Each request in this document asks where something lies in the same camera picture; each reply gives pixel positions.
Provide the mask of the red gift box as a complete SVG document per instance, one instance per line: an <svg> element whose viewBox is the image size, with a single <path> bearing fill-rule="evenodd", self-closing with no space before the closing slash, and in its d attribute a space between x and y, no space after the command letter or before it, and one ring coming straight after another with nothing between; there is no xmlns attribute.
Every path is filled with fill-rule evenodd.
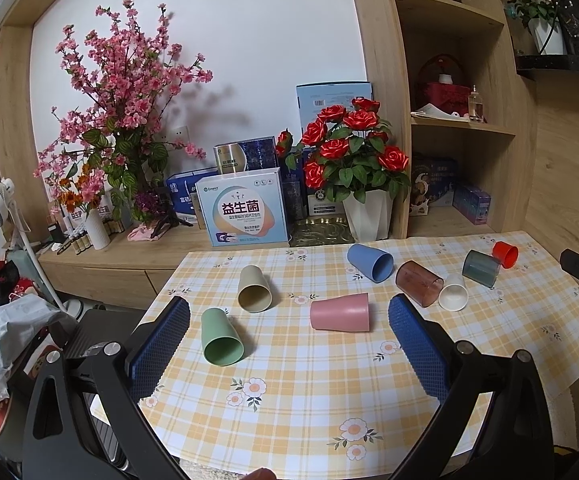
<svg viewBox="0 0 579 480"><path fill-rule="evenodd" d="M454 84L450 74L441 73L436 80L426 82L422 102L434 105L447 114L464 116L468 113L468 96L471 92L463 84Z"/></svg>

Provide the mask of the red plastic cup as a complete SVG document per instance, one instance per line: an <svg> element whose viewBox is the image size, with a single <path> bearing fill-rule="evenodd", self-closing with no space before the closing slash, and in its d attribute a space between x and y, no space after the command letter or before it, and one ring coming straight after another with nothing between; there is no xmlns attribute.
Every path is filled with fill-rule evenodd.
<svg viewBox="0 0 579 480"><path fill-rule="evenodd" d="M503 266L504 269L512 269L517 263L519 251L515 245L498 240L492 247L491 256Z"/></svg>

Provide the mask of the wooden low cabinet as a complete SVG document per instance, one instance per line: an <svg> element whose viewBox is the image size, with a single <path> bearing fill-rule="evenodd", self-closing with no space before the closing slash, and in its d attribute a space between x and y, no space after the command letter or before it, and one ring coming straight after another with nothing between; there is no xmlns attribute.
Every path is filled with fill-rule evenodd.
<svg viewBox="0 0 579 480"><path fill-rule="evenodd" d="M284 242L214 248L206 232L179 226L155 242L131 242L118 234L107 247L80 255L72 249L62 254L50 250L40 263L58 292L138 310L181 295L200 309L209 306L211 297L233 306L240 269L258 263L271 270L273 260L260 252L288 247Z"/></svg>

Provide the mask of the white slim vase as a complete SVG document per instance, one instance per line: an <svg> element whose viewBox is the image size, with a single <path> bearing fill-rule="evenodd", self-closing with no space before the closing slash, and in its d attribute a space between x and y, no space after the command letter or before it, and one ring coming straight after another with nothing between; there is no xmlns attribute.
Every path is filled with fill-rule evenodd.
<svg viewBox="0 0 579 480"><path fill-rule="evenodd" d="M90 241L96 250L106 248L110 243L109 235L107 234L102 218L96 208L92 208L86 216L85 231L90 237Z"/></svg>

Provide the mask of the green plastic cup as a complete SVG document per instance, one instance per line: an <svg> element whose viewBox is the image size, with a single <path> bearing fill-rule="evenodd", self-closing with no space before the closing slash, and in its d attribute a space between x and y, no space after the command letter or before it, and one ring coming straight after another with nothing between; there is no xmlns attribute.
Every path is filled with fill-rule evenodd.
<svg viewBox="0 0 579 480"><path fill-rule="evenodd" d="M202 312L201 345L204 358L216 366L233 365L245 353L244 344L227 314L218 308Z"/></svg>

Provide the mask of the pink rose potted plant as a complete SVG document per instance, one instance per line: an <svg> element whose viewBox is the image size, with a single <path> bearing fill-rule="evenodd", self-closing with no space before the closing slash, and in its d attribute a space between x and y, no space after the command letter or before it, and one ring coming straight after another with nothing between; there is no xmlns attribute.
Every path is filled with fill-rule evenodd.
<svg viewBox="0 0 579 480"><path fill-rule="evenodd" d="M561 0L506 0L512 18L521 21L535 40L539 55L565 55L565 39L559 24Z"/></svg>

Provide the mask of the tall light blue box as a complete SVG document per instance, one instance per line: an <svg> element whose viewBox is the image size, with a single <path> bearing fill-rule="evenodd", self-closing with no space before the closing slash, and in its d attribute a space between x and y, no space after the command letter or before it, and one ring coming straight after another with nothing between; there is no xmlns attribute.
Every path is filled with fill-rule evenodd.
<svg viewBox="0 0 579 480"><path fill-rule="evenodd" d="M355 98L373 98L373 87L368 81L319 82L298 84L296 87L301 130L317 119L323 108L342 105L352 110Z"/></svg>

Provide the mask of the beige plastic cup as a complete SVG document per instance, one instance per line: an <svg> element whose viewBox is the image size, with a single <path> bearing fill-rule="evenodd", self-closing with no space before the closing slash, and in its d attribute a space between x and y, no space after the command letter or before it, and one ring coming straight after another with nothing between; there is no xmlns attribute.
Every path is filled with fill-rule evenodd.
<svg viewBox="0 0 579 480"><path fill-rule="evenodd" d="M240 272L237 302L249 313L263 312L272 306L272 290L259 266L245 266Z"/></svg>

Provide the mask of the dark blue silver box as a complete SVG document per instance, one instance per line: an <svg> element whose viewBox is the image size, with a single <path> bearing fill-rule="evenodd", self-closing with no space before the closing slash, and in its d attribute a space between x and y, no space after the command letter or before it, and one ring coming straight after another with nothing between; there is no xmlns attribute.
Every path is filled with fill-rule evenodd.
<svg viewBox="0 0 579 480"><path fill-rule="evenodd" d="M277 166L273 136L222 143L213 148L220 174L270 169Z"/></svg>

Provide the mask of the light blue probiotic box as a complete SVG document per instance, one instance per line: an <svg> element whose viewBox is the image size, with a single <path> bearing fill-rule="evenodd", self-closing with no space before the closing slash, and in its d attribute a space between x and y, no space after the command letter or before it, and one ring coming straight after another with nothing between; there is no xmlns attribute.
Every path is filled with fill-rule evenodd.
<svg viewBox="0 0 579 480"><path fill-rule="evenodd" d="M280 169L204 177L196 192L212 247L288 241Z"/></svg>

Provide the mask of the pink plastic cup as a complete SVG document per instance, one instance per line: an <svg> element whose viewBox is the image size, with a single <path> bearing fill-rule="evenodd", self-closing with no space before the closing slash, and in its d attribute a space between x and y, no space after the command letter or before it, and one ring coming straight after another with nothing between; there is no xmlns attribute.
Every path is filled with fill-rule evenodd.
<svg viewBox="0 0 579 480"><path fill-rule="evenodd" d="M368 333L371 330L370 299L367 292L314 300L310 307L314 330Z"/></svg>

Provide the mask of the red rose bouquet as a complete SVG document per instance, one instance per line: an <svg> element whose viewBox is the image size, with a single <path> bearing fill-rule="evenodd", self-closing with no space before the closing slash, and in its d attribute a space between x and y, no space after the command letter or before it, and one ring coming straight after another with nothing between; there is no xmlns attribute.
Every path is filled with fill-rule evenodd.
<svg viewBox="0 0 579 480"><path fill-rule="evenodd" d="M318 112L299 142L282 131L277 159L289 170L301 168L303 181L326 200L353 197L363 204L372 191L396 198L411 186L409 156L390 140L390 123L379 116L381 103L357 96L351 105L334 104Z"/></svg>

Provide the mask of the glass perfume bottle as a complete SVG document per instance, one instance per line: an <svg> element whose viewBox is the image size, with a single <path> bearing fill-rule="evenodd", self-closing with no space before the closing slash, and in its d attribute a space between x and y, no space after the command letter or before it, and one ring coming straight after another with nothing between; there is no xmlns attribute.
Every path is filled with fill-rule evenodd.
<svg viewBox="0 0 579 480"><path fill-rule="evenodd" d="M473 86L472 92L468 96L468 117L471 122L485 122L483 98L477 91L476 86Z"/></svg>

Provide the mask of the white plastic cup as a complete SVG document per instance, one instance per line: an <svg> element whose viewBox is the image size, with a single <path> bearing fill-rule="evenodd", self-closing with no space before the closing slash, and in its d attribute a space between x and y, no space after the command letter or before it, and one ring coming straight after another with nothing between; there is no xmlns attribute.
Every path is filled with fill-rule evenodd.
<svg viewBox="0 0 579 480"><path fill-rule="evenodd" d="M438 296L438 304L443 310L457 312L468 304L468 290L462 274L450 274L443 280L443 287Z"/></svg>

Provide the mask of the transparent grey-green cup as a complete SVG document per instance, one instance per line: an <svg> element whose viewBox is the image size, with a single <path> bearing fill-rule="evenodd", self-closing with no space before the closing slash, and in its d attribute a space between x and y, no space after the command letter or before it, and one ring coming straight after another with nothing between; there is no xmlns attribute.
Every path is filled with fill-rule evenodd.
<svg viewBox="0 0 579 480"><path fill-rule="evenodd" d="M470 250L463 262L462 275L480 285L493 288L500 268L501 263L497 259L483 252Z"/></svg>

